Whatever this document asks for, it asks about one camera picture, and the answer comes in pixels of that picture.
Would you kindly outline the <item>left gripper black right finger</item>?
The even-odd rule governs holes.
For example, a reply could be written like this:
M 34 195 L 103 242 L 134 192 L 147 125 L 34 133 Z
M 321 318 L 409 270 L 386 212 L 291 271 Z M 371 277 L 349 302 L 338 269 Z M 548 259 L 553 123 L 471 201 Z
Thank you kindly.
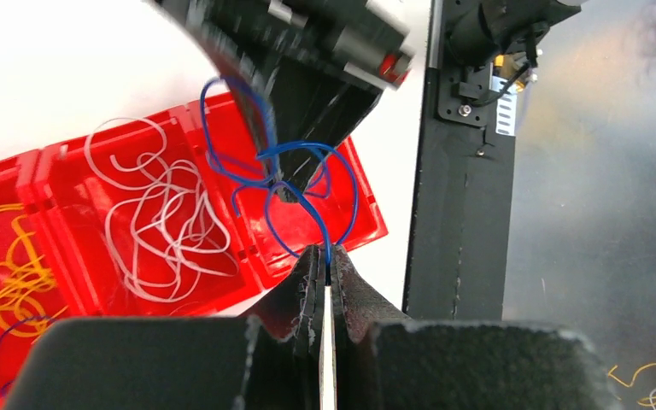
M 341 409 L 618 409 L 577 331 L 531 322 L 413 319 L 331 252 Z

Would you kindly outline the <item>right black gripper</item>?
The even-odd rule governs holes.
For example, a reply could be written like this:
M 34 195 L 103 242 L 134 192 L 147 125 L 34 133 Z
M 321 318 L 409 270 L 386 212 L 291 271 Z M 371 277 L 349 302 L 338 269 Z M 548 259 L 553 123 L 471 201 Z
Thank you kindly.
M 401 86 L 411 70 L 413 53 L 403 46 L 407 29 L 374 1 L 152 4 L 181 25 L 216 68 L 199 97 L 208 164 L 243 186 L 272 186 L 279 161 L 270 155 L 255 177 L 228 168 L 237 162 L 216 150 L 207 120 L 212 88 L 227 88 L 258 152 L 278 141 L 336 148 L 375 108 L 381 88 Z M 288 58 L 271 76 L 271 102 L 253 61 L 263 57 Z

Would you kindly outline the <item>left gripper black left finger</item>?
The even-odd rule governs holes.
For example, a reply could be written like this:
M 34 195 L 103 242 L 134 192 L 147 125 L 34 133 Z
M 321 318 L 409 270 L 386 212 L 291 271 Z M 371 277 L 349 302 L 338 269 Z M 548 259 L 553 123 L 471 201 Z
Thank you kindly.
M 316 409 L 325 276 L 307 247 L 236 317 L 81 317 L 55 323 L 7 409 Z

